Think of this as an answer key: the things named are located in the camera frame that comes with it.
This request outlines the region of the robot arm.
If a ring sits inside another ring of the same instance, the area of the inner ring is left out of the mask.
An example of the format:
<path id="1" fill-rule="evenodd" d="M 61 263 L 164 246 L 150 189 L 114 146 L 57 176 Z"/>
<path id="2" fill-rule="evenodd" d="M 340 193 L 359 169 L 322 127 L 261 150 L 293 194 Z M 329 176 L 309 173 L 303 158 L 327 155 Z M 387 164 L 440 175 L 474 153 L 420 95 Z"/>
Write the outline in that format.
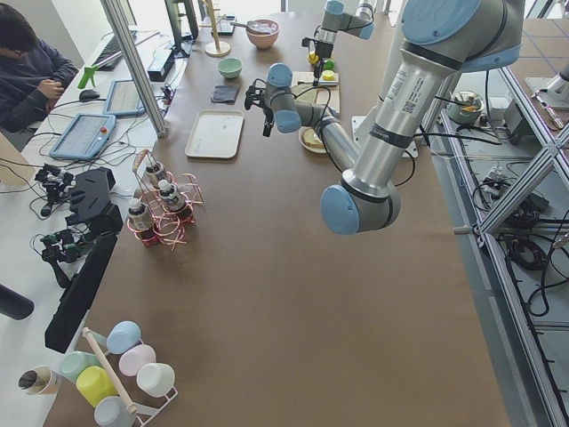
<path id="1" fill-rule="evenodd" d="M 304 37 L 301 46 L 314 47 L 312 85 L 319 86 L 325 71 L 325 62 L 333 56 L 333 47 L 339 33 L 346 33 L 369 40 L 374 30 L 376 1 L 360 1 L 353 13 L 346 12 L 342 1 L 327 1 L 321 23 L 312 37 Z"/>
<path id="2" fill-rule="evenodd" d="M 400 13 L 385 77 L 388 90 L 352 141 L 333 112 L 299 101 L 292 71 L 273 64 L 265 85 L 251 85 L 246 107 L 265 116 L 264 133 L 312 128 L 341 170 L 324 190 L 320 209 L 327 227 L 351 235 L 389 226 L 400 200 L 391 180 L 442 83 L 451 75 L 514 63 L 521 48 L 525 5 L 521 1 L 408 1 Z"/>

